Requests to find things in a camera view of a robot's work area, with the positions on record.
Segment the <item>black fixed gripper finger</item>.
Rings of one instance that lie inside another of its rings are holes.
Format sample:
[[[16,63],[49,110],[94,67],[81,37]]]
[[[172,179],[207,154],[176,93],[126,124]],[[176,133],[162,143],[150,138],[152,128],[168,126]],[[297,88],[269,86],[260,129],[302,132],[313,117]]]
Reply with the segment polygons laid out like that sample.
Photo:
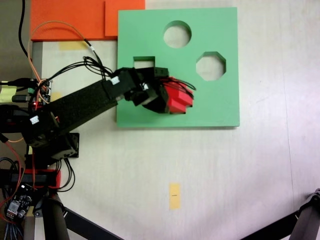
[[[169,78],[169,70],[164,67],[155,67],[154,68],[154,79],[155,80],[165,80]]]

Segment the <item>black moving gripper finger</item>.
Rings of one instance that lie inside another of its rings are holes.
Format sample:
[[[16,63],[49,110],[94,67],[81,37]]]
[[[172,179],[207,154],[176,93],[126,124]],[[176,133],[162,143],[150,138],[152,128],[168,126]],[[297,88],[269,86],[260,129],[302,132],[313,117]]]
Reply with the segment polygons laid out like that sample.
[[[142,106],[145,109],[150,110],[150,111],[157,113],[157,114],[169,114],[170,110],[168,107],[168,100],[169,100],[169,98],[167,96],[165,96],[165,97],[158,96],[157,98],[155,98],[151,102],[149,102],[147,104],[143,104]]]

